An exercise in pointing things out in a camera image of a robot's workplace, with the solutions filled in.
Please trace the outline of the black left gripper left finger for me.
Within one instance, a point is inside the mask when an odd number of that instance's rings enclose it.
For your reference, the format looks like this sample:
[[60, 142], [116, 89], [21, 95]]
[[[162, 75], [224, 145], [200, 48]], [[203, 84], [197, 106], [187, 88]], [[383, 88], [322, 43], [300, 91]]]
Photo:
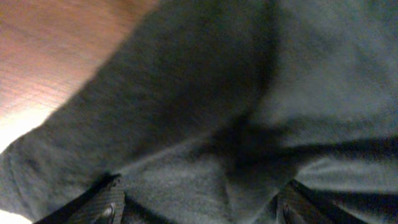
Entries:
[[124, 198], [121, 176], [107, 176], [78, 198], [34, 224], [120, 224]]

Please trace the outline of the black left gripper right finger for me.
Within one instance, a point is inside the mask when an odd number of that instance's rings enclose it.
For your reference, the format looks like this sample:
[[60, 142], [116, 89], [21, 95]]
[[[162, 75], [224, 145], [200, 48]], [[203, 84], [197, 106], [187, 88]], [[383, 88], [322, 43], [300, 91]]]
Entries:
[[364, 224], [296, 180], [277, 194], [277, 219], [284, 224]]

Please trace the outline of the black printed t-shirt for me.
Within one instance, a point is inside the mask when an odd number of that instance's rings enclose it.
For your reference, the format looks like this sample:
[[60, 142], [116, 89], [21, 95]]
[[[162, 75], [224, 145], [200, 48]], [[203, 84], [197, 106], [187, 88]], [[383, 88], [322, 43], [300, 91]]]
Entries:
[[162, 1], [1, 154], [1, 208], [116, 174], [127, 223], [279, 223], [292, 180], [396, 223], [397, 2]]

